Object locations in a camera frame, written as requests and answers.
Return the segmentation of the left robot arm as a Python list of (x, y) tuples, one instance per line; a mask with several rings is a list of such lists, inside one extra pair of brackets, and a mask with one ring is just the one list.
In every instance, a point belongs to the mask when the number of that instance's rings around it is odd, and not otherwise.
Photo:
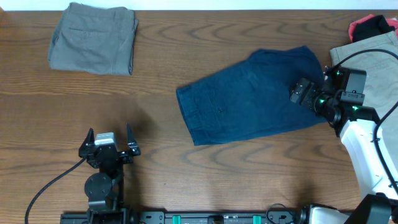
[(94, 135), (93, 129), (79, 148), (78, 155), (99, 172), (88, 177), (88, 223), (139, 223), (137, 213), (124, 204), (124, 165), (132, 164), (141, 151), (129, 124), (128, 150), (119, 151), (114, 133)]

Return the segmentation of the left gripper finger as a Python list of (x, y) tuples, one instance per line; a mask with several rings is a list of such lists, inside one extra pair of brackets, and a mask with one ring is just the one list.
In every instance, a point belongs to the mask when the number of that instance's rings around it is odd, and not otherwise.
[(137, 151), (137, 142), (135, 140), (134, 134), (132, 133), (130, 124), (126, 124), (126, 134), (127, 134), (127, 145), (130, 150)]
[(79, 151), (85, 152), (90, 149), (90, 147), (94, 144), (94, 131), (92, 128), (89, 129), (86, 138), (84, 139), (83, 143), (81, 144)]

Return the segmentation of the navy blue shorts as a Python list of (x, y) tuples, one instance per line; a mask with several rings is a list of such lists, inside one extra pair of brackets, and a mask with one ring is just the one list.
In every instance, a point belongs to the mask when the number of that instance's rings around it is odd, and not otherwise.
[(321, 64), (306, 46), (253, 52), (246, 60), (178, 88), (194, 145), (225, 144), (311, 127), (323, 118), (291, 102), (301, 78), (322, 85)]

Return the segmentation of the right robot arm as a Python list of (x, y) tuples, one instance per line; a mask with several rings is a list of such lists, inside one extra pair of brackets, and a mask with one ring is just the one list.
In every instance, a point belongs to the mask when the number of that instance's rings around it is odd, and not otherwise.
[(362, 105), (364, 95), (302, 78), (291, 87), (290, 100), (329, 122), (348, 151), (362, 196), (350, 214), (307, 205), (297, 223), (397, 223), (397, 170), (383, 140), (382, 119)]

